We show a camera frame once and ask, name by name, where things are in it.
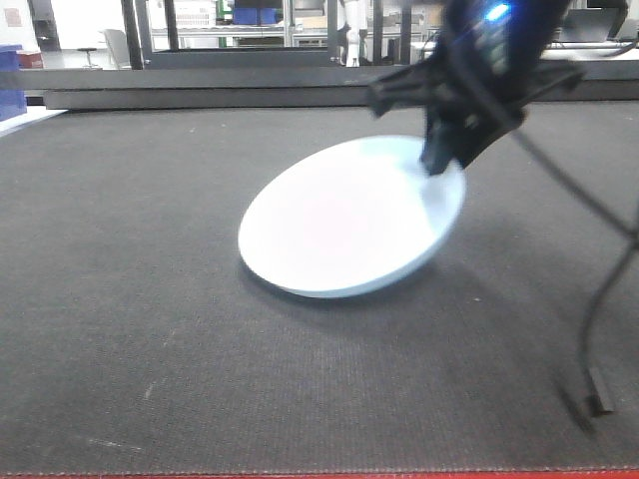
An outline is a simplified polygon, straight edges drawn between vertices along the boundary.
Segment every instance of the black mat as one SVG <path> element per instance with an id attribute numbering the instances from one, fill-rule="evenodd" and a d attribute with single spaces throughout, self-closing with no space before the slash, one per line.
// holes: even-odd
<path id="1" fill-rule="evenodd" d="M 526 130 L 628 219 L 639 104 L 535 106 Z M 452 237 L 384 291 L 306 300 L 242 266 L 242 214 L 337 142 L 418 111 L 66 114 L 0 139 L 0 473 L 639 467 L 637 264 L 595 351 L 576 332 L 622 241 L 508 139 Z"/>

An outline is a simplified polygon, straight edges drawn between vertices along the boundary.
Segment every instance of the white plate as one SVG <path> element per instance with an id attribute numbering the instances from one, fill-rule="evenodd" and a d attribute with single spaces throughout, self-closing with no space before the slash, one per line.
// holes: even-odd
<path id="1" fill-rule="evenodd" d="M 417 137 L 363 138 L 293 165 L 247 209 L 244 262 L 311 297 L 362 294 L 415 271 L 445 241 L 466 189 L 457 162 L 429 178 L 422 146 Z"/>

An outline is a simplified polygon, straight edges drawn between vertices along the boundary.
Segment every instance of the black cable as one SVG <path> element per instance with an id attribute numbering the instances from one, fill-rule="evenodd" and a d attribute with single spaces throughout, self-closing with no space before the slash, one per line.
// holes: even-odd
<path id="1" fill-rule="evenodd" d="M 632 42 L 630 42 L 625 47 L 621 47 L 620 49 L 615 50 L 612 53 L 604 53 L 604 54 L 600 55 L 600 57 L 601 58 L 618 57 L 619 55 L 623 55 L 624 53 L 628 53 L 629 51 L 634 50 L 635 48 L 637 48 L 637 45 L 639 45 L 639 40 L 633 40 Z"/>
<path id="2" fill-rule="evenodd" d="M 636 225 L 628 227 L 617 215 L 610 211 L 603 203 L 594 198 L 583 187 L 575 182 L 568 174 L 559 168 L 550 157 L 535 145 L 524 133 L 518 130 L 518 123 L 510 117 L 501 103 L 484 87 L 474 72 L 468 68 L 459 52 L 454 30 L 451 29 L 447 19 L 443 19 L 442 39 L 448 48 L 450 65 L 455 73 L 457 81 L 472 95 L 473 100 L 484 112 L 499 123 L 504 129 L 511 131 L 515 141 L 525 150 L 541 167 L 566 190 L 572 193 L 588 209 L 602 218 L 611 228 L 618 231 L 630 240 L 626 250 L 617 263 L 606 276 L 602 285 L 594 293 L 589 306 L 586 309 L 584 321 L 580 331 L 579 359 L 582 364 L 584 376 L 593 393 L 593 406 L 597 413 L 609 413 L 614 411 L 614 403 L 608 393 L 603 375 L 592 360 L 590 347 L 591 331 L 597 317 L 600 305 L 608 293 L 617 284 L 623 272 L 639 250 L 639 210 L 637 212 Z"/>

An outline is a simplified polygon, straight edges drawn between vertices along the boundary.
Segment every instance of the blue light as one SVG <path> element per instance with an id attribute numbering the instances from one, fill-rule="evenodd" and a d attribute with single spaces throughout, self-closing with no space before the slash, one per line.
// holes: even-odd
<path id="1" fill-rule="evenodd" d="M 494 22 L 495 20 L 499 20 L 510 10 L 510 5 L 507 3 L 500 3 L 490 9 L 488 13 L 486 13 L 485 19 L 489 22 Z"/>

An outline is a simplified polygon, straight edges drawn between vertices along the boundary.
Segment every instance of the stool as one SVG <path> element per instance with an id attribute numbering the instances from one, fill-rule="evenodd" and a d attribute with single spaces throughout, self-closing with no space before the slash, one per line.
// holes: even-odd
<path id="1" fill-rule="evenodd" d="M 85 52 L 87 54 L 88 65 L 85 65 L 84 68 L 89 68 L 91 70 L 100 69 L 100 65 L 96 65 L 94 63 L 91 63 L 91 52 L 95 52 L 96 50 L 97 50 L 97 48 L 95 48 L 95 47 L 78 48 L 79 52 Z"/>

